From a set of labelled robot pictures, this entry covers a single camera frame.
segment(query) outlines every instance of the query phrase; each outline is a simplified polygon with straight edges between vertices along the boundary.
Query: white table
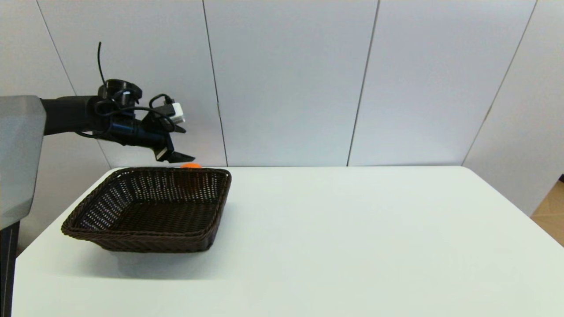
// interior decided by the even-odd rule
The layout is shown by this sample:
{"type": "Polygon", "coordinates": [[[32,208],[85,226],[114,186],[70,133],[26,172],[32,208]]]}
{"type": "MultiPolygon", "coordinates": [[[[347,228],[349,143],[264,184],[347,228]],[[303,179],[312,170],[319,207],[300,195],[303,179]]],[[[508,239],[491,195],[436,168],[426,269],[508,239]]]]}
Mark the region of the white table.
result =
{"type": "Polygon", "coordinates": [[[468,169],[228,170],[204,253],[64,236],[86,192],[17,259],[13,316],[564,316],[564,248],[468,169]]]}

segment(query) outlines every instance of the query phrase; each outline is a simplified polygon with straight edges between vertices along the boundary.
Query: white wall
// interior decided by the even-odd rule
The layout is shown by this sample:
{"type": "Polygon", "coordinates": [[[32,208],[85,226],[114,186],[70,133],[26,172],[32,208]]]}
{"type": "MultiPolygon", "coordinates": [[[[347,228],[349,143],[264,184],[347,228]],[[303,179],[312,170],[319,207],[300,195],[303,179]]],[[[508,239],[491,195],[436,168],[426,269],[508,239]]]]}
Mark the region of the white wall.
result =
{"type": "Polygon", "coordinates": [[[534,0],[382,0],[350,165],[461,165],[534,0]]]}
{"type": "Polygon", "coordinates": [[[539,1],[464,166],[531,215],[564,172],[564,2],[539,1]]]}
{"type": "MultiPolygon", "coordinates": [[[[225,166],[208,36],[201,1],[39,1],[78,95],[102,84],[96,47],[102,41],[106,79],[143,90],[141,106],[167,93],[183,106],[188,133],[173,133],[176,151],[207,166],[225,166]]],[[[166,165],[153,151],[100,141],[112,167],[166,165]]]]}
{"type": "MultiPolygon", "coordinates": [[[[74,95],[35,1],[0,2],[0,60],[0,95],[74,95]]],[[[20,246],[33,241],[108,170],[96,141],[71,133],[45,137],[32,209],[20,226],[20,246]]]]}
{"type": "Polygon", "coordinates": [[[376,1],[205,1],[230,166],[346,165],[376,1]]]}
{"type": "MultiPolygon", "coordinates": [[[[460,164],[533,4],[382,0],[357,113],[376,1],[2,1],[0,94],[96,93],[102,41],[107,78],[183,104],[174,143],[203,165],[228,163],[221,120],[231,165],[346,165],[357,119],[350,165],[460,164]]],[[[537,5],[464,163],[527,213],[564,171],[562,6],[537,5]]],[[[108,170],[104,153],[156,164],[101,146],[45,138],[24,244],[108,170]]]]}

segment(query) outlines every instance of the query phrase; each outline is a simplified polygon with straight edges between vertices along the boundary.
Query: orange object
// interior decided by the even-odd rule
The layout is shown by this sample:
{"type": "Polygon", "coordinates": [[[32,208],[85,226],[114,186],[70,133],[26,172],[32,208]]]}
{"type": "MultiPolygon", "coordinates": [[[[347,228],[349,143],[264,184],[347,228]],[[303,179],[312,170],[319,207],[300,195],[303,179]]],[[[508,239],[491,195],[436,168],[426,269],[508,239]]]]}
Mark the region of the orange object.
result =
{"type": "Polygon", "coordinates": [[[198,163],[186,163],[181,166],[183,169],[201,169],[202,166],[198,163]]]}

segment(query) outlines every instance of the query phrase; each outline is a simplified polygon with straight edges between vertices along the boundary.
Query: wire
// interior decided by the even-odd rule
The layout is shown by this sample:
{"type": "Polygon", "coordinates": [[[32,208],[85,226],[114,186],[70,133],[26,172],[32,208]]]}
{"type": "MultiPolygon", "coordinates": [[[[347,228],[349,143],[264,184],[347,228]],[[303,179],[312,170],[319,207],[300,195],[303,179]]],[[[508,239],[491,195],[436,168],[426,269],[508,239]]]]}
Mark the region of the wire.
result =
{"type": "Polygon", "coordinates": [[[98,42],[98,70],[100,71],[100,77],[102,78],[102,84],[105,85],[104,74],[102,73],[102,65],[100,64],[100,49],[102,47],[102,42],[98,42]]]}
{"type": "Polygon", "coordinates": [[[96,108],[94,108],[94,110],[96,111],[97,115],[102,116],[102,117],[110,117],[110,118],[115,116],[115,115],[118,115],[122,112],[129,111],[129,110],[148,111],[148,112],[156,113],[157,115],[163,117],[164,119],[166,119],[169,122],[170,126],[172,127],[172,130],[168,130],[167,132],[174,132],[174,130],[175,130],[174,121],[169,116],[165,116],[162,113],[160,113],[159,111],[156,111],[155,109],[151,109],[151,108],[147,108],[147,107],[125,107],[125,108],[121,108],[121,109],[118,109],[118,110],[115,110],[115,111],[110,111],[110,112],[107,112],[107,113],[99,113],[96,108]]]}
{"type": "Polygon", "coordinates": [[[98,139],[101,136],[103,136],[104,134],[108,133],[109,130],[112,128],[112,124],[113,124],[113,117],[109,118],[109,123],[108,123],[108,127],[101,133],[96,133],[96,134],[86,134],[84,132],[80,132],[80,131],[76,131],[76,134],[80,135],[81,137],[86,137],[86,138],[92,138],[92,139],[98,139]]]}
{"type": "Polygon", "coordinates": [[[158,94],[158,95],[154,96],[153,98],[151,98],[151,101],[149,101],[149,108],[153,109],[153,102],[155,102],[155,100],[157,100],[158,98],[161,98],[161,97],[164,97],[165,102],[168,103],[168,104],[174,103],[174,99],[169,97],[167,94],[158,94]]]}

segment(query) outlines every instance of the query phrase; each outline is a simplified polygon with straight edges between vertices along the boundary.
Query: brown woven basket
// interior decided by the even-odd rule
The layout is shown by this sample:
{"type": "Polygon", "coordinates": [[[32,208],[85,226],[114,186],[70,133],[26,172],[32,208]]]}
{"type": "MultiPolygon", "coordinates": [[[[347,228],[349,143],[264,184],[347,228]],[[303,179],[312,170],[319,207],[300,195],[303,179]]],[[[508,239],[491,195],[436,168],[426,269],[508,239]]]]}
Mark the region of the brown woven basket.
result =
{"type": "Polygon", "coordinates": [[[111,251],[204,251],[215,239],[230,185],[231,174],[222,169],[118,170],[61,230],[111,251]]]}

